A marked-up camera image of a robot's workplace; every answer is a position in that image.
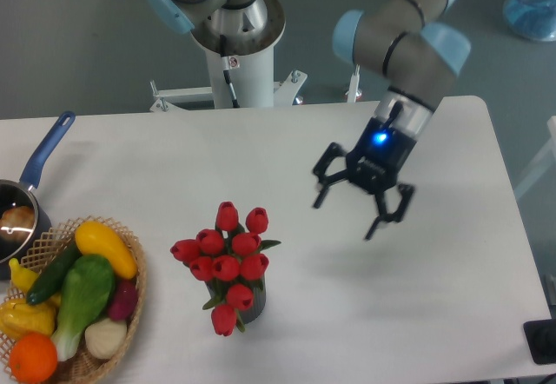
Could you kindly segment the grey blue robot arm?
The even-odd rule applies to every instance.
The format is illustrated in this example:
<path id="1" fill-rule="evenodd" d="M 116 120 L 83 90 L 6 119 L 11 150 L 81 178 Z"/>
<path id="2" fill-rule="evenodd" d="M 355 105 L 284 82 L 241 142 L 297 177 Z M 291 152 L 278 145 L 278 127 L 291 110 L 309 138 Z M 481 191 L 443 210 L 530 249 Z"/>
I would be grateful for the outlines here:
<path id="1" fill-rule="evenodd" d="M 147 1 L 168 28 L 204 50 L 218 109 L 277 104 L 274 47 L 285 29 L 278 0 Z M 345 181 L 374 198 L 375 225 L 402 221 L 414 186 L 399 182 L 400 170 L 471 50 L 464 35 L 439 22 L 454 1 L 387 0 L 374 14 L 341 16 L 334 53 L 383 75 L 389 86 L 354 148 L 332 143 L 315 164 L 317 204 Z"/>

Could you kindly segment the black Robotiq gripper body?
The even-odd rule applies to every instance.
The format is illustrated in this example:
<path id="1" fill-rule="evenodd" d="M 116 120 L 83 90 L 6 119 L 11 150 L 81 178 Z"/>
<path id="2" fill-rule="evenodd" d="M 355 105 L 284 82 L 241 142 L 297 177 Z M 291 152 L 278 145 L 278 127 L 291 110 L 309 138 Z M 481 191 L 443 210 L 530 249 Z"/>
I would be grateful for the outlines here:
<path id="1" fill-rule="evenodd" d="M 347 180 L 371 195 L 392 188 L 416 141 L 371 118 L 346 155 Z"/>

